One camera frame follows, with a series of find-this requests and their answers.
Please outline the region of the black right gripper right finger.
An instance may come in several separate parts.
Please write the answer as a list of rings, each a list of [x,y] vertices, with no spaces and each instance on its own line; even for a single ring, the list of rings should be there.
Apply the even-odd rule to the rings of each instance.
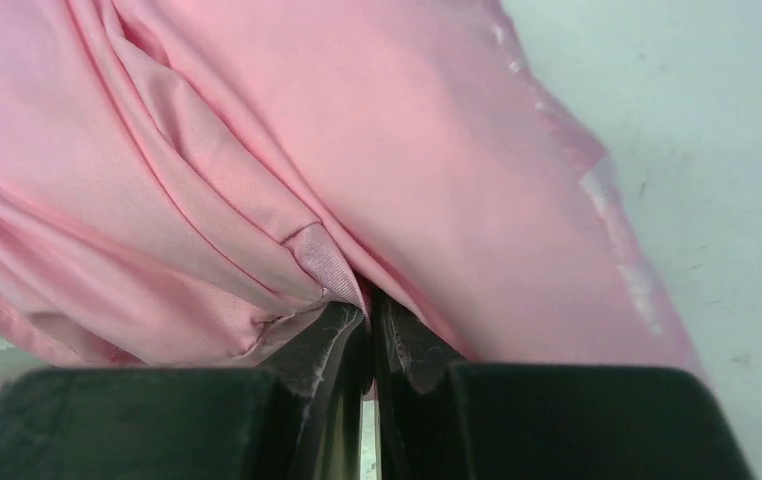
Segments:
[[[749,479],[718,403],[669,368],[466,360],[371,295],[385,479]]]

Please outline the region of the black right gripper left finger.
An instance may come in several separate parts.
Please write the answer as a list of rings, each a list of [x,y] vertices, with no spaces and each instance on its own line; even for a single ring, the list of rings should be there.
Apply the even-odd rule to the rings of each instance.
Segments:
[[[49,368],[0,391],[0,479],[355,479],[364,314],[327,305],[251,368]]]

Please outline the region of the pink pillowcase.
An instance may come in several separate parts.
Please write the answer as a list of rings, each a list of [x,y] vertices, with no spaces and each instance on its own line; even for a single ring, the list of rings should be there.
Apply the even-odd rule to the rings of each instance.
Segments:
[[[0,336],[249,363],[378,287],[479,360],[702,374],[496,1],[0,1]]]

